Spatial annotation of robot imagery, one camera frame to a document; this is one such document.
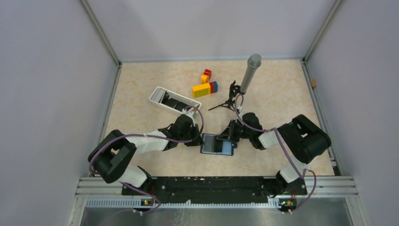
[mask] white wall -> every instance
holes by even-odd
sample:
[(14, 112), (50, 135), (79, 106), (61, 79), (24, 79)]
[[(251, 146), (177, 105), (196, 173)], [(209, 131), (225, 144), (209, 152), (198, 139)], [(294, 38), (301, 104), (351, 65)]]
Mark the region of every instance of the white wall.
[(372, 225), (398, 225), (399, 1), (346, 1), (310, 62), (341, 169)]
[(2, 0), (0, 21), (0, 225), (65, 225), (116, 67), (77, 0)]
[(89, 0), (121, 61), (300, 58), (335, 0)]

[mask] marble pattern tabletop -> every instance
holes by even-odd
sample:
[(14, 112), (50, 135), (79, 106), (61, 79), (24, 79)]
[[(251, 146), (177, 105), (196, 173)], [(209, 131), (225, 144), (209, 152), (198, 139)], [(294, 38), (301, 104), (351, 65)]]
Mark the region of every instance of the marble pattern tabletop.
[[(177, 116), (152, 105), (149, 96), (161, 86), (192, 98), (191, 87), (200, 84), (205, 69), (212, 70), (210, 81), (217, 81), (219, 91), (195, 100), (202, 103), (203, 132), (219, 134), (236, 118), (235, 113), (221, 107), (208, 109), (228, 99), (230, 84), (236, 80), (240, 85), (246, 68), (245, 60), (124, 63), (106, 134), (113, 129), (125, 134), (151, 132), (173, 123)], [(243, 111), (254, 112), (264, 129), (278, 127), (298, 114), (319, 125), (299, 60), (263, 60), (245, 94)], [(196, 121), (200, 124), (199, 115)], [(164, 152), (135, 154), (130, 164), (152, 176), (272, 176), (286, 162), (279, 146), (261, 151), (242, 139), (233, 156), (201, 154), (199, 146), (179, 144)], [(317, 175), (334, 174), (327, 151), (310, 169)]]

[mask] black mounting plate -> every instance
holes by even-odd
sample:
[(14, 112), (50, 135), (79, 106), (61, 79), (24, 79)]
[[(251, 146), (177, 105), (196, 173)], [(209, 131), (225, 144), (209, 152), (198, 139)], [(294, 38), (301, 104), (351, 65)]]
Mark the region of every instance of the black mounting plate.
[[(146, 192), (154, 193), (162, 203), (266, 203), (272, 195), (266, 190), (275, 181), (275, 177), (153, 177)], [(307, 194), (304, 184), (303, 179), (295, 183), (296, 195)], [(122, 195), (141, 194), (122, 188)]]

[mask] white plastic tray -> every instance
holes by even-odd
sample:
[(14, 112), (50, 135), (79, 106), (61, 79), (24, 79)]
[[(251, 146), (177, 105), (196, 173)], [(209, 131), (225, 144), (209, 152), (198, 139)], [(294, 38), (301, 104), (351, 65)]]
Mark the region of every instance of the white plastic tray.
[(178, 116), (181, 115), (183, 112), (178, 111), (178, 110), (176, 110), (174, 108), (171, 108), (171, 107), (169, 107), (167, 105), (164, 105), (164, 104), (160, 103), (160, 101), (162, 100), (163, 96), (165, 95), (165, 92), (168, 92), (170, 98), (173, 98), (175, 100), (181, 101), (181, 102), (183, 102), (183, 103), (185, 103), (187, 105), (195, 106), (198, 109), (201, 108), (201, 102), (198, 102), (198, 101), (195, 101), (193, 99), (187, 98), (185, 96), (182, 96), (180, 94), (172, 92), (172, 91), (170, 91), (168, 89), (162, 88), (160, 86), (155, 88), (155, 90), (152, 92), (149, 100), (151, 101), (151, 103), (153, 103), (155, 106), (157, 106), (157, 107), (159, 107), (161, 109), (164, 109), (164, 110), (166, 110), (166, 111), (168, 111), (170, 113), (173, 113), (175, 115), (178, 115)]

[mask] black tripod stand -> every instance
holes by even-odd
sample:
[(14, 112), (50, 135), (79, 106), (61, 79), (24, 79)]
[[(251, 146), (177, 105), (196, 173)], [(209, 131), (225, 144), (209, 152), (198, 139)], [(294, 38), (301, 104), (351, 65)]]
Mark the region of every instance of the black tripod stand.
[(225, 107), (225, 108), (228, 108), (228, 109), (234, 111), (233, 98), (235, 98), (236, 95), (239, 94), (239, 89), (240, 89), (240, 86), (236, 85), (236, 81), (234, 80), (234, 82), (230, 85), (229, 99), (226, 100), (223, 104), (220, 104), (218, 106), (210, 108), (208, 111), (213, 110), (213, 109), (218, 108), (218, 107)]

